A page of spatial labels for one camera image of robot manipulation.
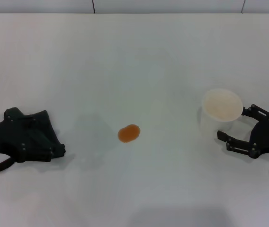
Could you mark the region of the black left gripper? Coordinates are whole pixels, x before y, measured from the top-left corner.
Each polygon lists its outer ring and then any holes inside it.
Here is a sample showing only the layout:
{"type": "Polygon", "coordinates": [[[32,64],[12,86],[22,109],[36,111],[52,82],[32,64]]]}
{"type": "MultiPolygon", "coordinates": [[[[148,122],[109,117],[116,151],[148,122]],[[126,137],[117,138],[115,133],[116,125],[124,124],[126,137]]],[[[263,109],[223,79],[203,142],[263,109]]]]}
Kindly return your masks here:
{"type": "Polygon", "coordinates": [[[0,154],[15,159],[15,162],[50,162],[63,157],[65,146],[51,141],[28,142],[28,123],[36,123],[33,115],[25,115],[13,107],[4,112],[4,121],[0,122],[0,154]]]}

